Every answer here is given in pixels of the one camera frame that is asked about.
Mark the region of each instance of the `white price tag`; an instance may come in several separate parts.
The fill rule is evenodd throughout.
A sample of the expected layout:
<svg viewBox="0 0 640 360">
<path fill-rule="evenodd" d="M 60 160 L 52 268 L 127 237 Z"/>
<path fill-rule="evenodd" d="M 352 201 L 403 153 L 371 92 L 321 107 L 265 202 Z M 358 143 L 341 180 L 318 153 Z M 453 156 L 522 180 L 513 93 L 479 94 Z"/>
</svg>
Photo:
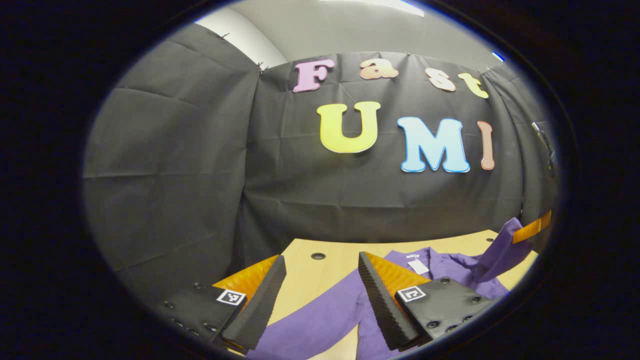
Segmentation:
<svg viewBox="0 0 640 360">
<path fill-rule="evenodd" d="M 413 268 L 413 271 L 415 271 L 416 274 L 418 275 L 422 275 L 429 271 L 429 268 L 424 266 L 424 264 L 421 263 L 420 260 L 418 259 L 409 261 L 408 264 Z"/>
</svg>

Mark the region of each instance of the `orange soft pad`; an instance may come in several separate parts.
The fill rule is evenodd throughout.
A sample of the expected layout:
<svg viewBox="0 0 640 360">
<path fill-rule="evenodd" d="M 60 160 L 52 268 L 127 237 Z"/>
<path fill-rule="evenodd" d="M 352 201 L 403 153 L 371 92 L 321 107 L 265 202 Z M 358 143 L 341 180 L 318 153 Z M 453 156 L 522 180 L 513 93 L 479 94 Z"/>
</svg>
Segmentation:
<svg viewBox="0 0 640 360">
<path fill-rule="evenodd" d="M 221 289 L 238 291 L 246 294 L 246 303 L 251 301 L 251 298 L 255 295 L 258 286 L 269 272 L 271 265 L 276 261 L 278 255 L 271 256 L 268 259 L 262 260 L 257 264 L 253 264 L 244 270 L 240 270 L 237 273 L 222 279 L 213 286 Z"/>
<path fill-rule="evenodd" d="M 513 233 L 513 241 L 512 243 L 516 244 L 521 241 L 524 241 L 535 234 L 538 234 L 540 231 L 544 230 L 549 223 L 551 222 L 551 210 L 549 210 L 546 214 L 544 214 L 541 218 L 532 222 L 531 224 L 523 227 L 522 229 Z"/>
<path fill-rule="evenodd" d="M 389 295 L 391 295 L 398 306 L 400 306 L 396 300 L 396 292 L 398 290 L 431 281 L 389 260 L 385 260 L 368 252 L 365 252 L 365 254 L 367 254 L 367 257 L 371 260 L 371 264 L 373 264 L 373 267 L 378 272 L 382 283 L 387 288 L 387 291 L 389 291 Z"/>
</svg>

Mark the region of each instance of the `screw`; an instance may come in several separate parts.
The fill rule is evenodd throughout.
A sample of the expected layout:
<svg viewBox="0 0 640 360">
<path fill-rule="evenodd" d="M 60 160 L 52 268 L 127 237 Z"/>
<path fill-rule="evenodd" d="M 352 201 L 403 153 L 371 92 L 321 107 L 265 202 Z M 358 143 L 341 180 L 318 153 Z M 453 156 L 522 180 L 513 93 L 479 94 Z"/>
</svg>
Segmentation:
<svg viewBox="0 0 640 360">
<path fill-rule="evenodd" d="M 204 323 L 204 324 L 202 324 L 202 326 L 204 326 L 204 328 L 207 329 L 208 331 L 211 331 L 211 332 L 216 332 L 217 331 L 216 327 L 211 325 L 211 324 L 209 324 L 209 323 Z"/>
</svg>

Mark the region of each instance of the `wooden table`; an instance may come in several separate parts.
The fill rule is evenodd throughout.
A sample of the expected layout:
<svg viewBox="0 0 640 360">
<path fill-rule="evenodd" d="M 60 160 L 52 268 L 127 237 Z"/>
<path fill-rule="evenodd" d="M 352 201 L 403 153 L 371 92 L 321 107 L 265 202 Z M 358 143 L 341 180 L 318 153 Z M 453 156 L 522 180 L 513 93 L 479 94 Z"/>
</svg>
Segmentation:
<svg viewBox="0 0 640 360">
<path fill-rule="evenodd" d="M 360 251 L 384 258 L 391 250 L 413 252 L 431 247 L 441 254 L 460 253 L 474 256 L 482 254 L 491 245 L 486 239 L 495 238 L 496 235 L 497 233 L 491 230 L 485 230 L 453 238 L 409 243 L 335 243 L 295 239 L 282 252 L 287 265 L 287 277 L 278 293 L 269 324 L 308 304 L 356 269 Z M 326 258 L 312 259 L 311 254 L 315 252 L 325 254 Z M 532 251 L 518 266 L 498 276 L 498 280 L 507 289 L 513 289 L 537 257 L 537 253 Z M 355 359 L 357 346 L 358 326 L 332 348 L 311 359 L 352 360 Z"/>
</svg>

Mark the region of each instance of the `pink letter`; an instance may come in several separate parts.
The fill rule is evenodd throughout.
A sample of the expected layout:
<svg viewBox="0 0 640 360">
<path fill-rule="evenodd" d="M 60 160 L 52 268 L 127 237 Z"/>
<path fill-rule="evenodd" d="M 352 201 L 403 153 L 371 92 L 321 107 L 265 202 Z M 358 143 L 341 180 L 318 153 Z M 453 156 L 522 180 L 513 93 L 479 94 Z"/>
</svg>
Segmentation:
<svg viewBox="0 0 640 360">
<path fill-rule="evenodd" d="M 335 63 L 331 59 L 297 64 L 298 84 L 293 88 L 293 92 L 303 92 L 319 88 L 320 84 L 316 83 L 315 78 L 318 78 L 318 80 L 326 79 L 326 68 L 333 67 L 334 65 Z"/>
</svg>

